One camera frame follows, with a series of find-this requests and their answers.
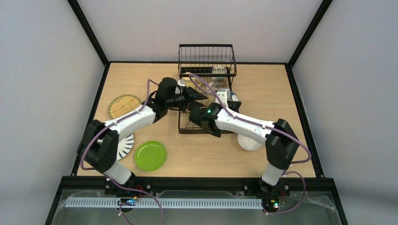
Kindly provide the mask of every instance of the table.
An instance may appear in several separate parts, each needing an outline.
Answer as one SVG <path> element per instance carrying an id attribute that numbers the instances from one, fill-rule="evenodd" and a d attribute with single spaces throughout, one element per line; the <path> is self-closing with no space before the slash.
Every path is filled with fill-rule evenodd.
<path id="1" fill-rule="evenodd" d="M 160 82 L 163 77 L 178 79 L 177 64 L 111 63 L 94 118 L 110 120 L 107 108 L 113 99 L 123 94 L 145 99 L 147 79 Z M 238 64 L 232 88 L 242 102 L 240 113 L 260 120 L 287 120 L 298 139 L 306 143 L 284 65 Z M 221 138 L 208 134 L 179 134 L 177 120 L 178 112 L 169 111 L 160 121 L 136 131 L 134 147 L 121 163 L 136 176 L 146 177 L 243 178 L 260 177 L 264 172 L 268 163 L 265 147 L 246 151 L 239 146 L 237 134 L 223 134 Z M 134 152 L 149 140 L 163 143 L 168 156 L 159 170 L 144 172 L 135 165 Z M 305 158 L 307 153 L 300 147 L 294 160 Z M 311 161 L 295 164 L 289 170 L 304 177 L 315 177 Z M 77 175 L 101 176 L 98 172 L 81 169 Z"/>

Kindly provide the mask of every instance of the green plate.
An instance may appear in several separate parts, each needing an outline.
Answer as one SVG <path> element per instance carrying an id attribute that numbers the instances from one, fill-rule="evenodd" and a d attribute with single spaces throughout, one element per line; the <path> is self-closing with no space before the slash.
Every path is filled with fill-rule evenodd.
<path id="1" fill-rule="evenodd" d="M 141 144 L 134 154 L 137 167 L 146 172 L 161 168 L 166 158 L 166 147 L 156 141 L 148 141 Z"/>

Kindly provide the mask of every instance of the white perforated strip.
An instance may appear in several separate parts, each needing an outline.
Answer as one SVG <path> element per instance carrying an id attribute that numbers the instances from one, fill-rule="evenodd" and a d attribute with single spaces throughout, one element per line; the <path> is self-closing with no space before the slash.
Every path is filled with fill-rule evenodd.
<path id="1" fill-rule="evenodd" d="M 159 202 L 165 209 L 262 209 L 261 199 L 160 198 Z M 123 208 L 158 208 L 155 200 L 149 198 L 133 204 Z M 65 207 L 114 208 L 119 205 L 120 198 L 69 197 Z"/>

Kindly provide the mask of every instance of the gray wall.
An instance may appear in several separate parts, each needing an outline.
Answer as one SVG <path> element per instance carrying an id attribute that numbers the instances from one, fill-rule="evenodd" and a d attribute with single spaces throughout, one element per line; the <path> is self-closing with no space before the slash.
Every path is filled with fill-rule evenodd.
<path id="1" fill-rule="evenodd" d="M 398 2 L 335 0 L 293 68 L 350 224 L 398 221 Z"/>
<path id="2" fill-rule="evenodd" d="M 103 66 L 67 1 L 0 3 L 0 224 L 44 224 Z"/>
<path id="3" fill-rule="evenodd" d="M 320 0 L 83 0 L 109 60 L 178 60 L 178 44 L 233 44 L 238 61 L 287 62 Z"/>

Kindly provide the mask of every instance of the black frame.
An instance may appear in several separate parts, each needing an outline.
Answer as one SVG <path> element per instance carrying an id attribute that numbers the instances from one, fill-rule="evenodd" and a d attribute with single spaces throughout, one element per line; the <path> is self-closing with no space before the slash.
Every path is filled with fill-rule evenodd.
<path id="1" fill-rule="evenodd" d="M 109 67 L 112 63 L 175 63 L 178 61 L 108 61 L 104 51 L 102 50 L 97 38 L 94 35 L 81 7 L 79 6 L 77 0 L 68 0 L 71 8 L 73 9 L 76 17 L 81 23 L 84 31 L 86 32 L 89 40 L 91 41 L 95 51 L 97 52 L 99 58 L 104 64 L 104 71 L 102 78 L 97 90 L 97 94 L 92 105 L 92 109 L 88 118 L 88 122 L 92 121 L 95 115 L 95 111 L 100 100 L 102 89 L 105 84 L 107 73 Z M 286 73 L 289 79 L 291 90 L 293 93 L 293 98 L 296 103 L 298 115 L 300 122 L 304 131 L 306 142 L 309 150 L 312 153 L 312 164 L 314 167 L 316 178 L 305 178 L 307 191 L 329 191 L 332 193 L 333 201 L 338 209 L 340 221 L 342 224 L 346 225 L 347 220 L 343 211 L 340 198 L 332 178 L 324 178 L 324 172 L 319 160 L 318 152 L 312 137 L 311 129 L 308 123 L 306 112 L 304 110 L 303 102 L 299 94 L 299 90 L 294 78 L 292 68 L 299 58 L 301 52 L 309 41 L 311 35 L 315 31 L 317 25 L 321 21 L 322 17 L 326 13 L 328 7 L 332 3 L 332 0 L 323 0 L 319 6 L 316 14 L 314 15 L 311 23 L 309 24 L 307 30 L 305 31 L 300 43 L 298 44 L 295 52 L 293 53 L 291 59 L 288 63 L 285 62 L 236 62 L 236 64 L 250 64 L 250 65 L 285 65 Z M 72 168 L 70 176 L 64 176 L 60 182 L 57 193 L 54 197 L 53 204 L 49 211 L 46 225 L 51 224 L 54 213 L 58 207 L 61 194 L 65 189 L 104 189 L 105 178 L 104 177 L 90 177 L 90 176 L 75 176 L 79 165 L 79 158 L 76 157 L 75 164 Z M 246 182 L 258 182 L 259 178 L 162 178 L 162 177 L 142 177 L 146 181 L 151 181 L 151 190 L 224 190 L 224 191 L 245 191 L 244 185 Z M 281 181 L 286 182 L 289 186 L 290 191 L 301 191 L 303 189 L 303 184 L 299 178 L 281 178 Z"/>

